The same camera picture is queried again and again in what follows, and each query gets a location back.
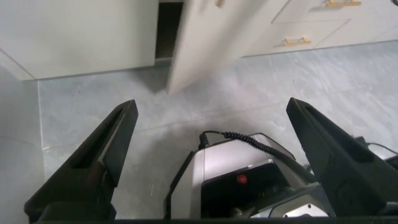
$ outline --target gray tile floor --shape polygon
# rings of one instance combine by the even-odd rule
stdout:
[[[113,203],[118,218],[160,218],[168,186],[206,129],[263,132],[307,163],[285,112],[291,96],[367,141],[398,148],[398,42],[247,57],[167,95],[167,67],[39,82],[50,177],[118,104],[139,119]],[[218,136],[212,136],[215,142]],[[392,156],[371,148],[382,158]]]

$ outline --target white cabinet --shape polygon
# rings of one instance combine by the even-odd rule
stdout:
[[[247,55],[312,49],[343,24],[344,21],[272,24]]]
[[[391,1],[363,1],[359,16],[325,39],[317,48],[371,42],[391,30],[398,21],[398,6]]]
[[[167,59],[173,93],[245,55],[398,39],[397,21],[390,0],[2,1],[0,63],[50,78]]]
[[[0,2],[0,48],[34,78],[154,64],[157,0]]]
[[[290,0],[275,19],[275,23],[334,21],[358,17],[363,2],[375,0]]]
[[[232,64],[271,24],[285,0],[185,2],[168,92]]]
[[[372,40],[372,42],[388,41],[388,40],[398,40],[398,24],[392,29],[385,31],[378,37]]]

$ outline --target cabinet handle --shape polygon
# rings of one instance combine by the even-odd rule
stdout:
[[[219,8],[221,8],[225,3],[225,0],[216,0],[216,6],[218,6]]]
[[[307,38],[304,36],[302,37],[302,40],[303,41],[291,43],[287,38],[285,38],[286,43],[284,44],[284,46],[296,46],[296,45],[311,44],[311,40],[307,40]]]
[[[356,2],[354,0],[349,0],[347,2],[335,2],[335,0],[329,0],[326,3],[326,7],[344,7],[344,6],[358,6],[361,2]]]

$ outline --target red button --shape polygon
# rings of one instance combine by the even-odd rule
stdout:
[[[245,184],[248,182],[248,178],[243,174],[239,175],[237,180],[238,180],[238,183],[240,183],[240,184]]]

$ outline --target coiled cable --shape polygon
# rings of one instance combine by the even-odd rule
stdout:
[[[201,144],[199,145],[199,148],[201,147],[204,148],[205,146],[208,145],[206,133],[222,134],[226,139],[240,140],[242,142],[246,142],[249,145],[255,147],[256,149],[268,153],[274,156],[275,158],[279,159],[289,168],[291,168],[294,172],[296,172],[299,176],[304,178],[308,183],[316,182],[315,176],[313,174],[307,171],[303,166],[301,166],[298,162],[290,158],[288,155],[284,154],[283,152],[280,152],[279,150],[273,147],[267,146],[245,134],[234,133],[234,132],[221,132],[221,131],[204,131],[200,135]]]

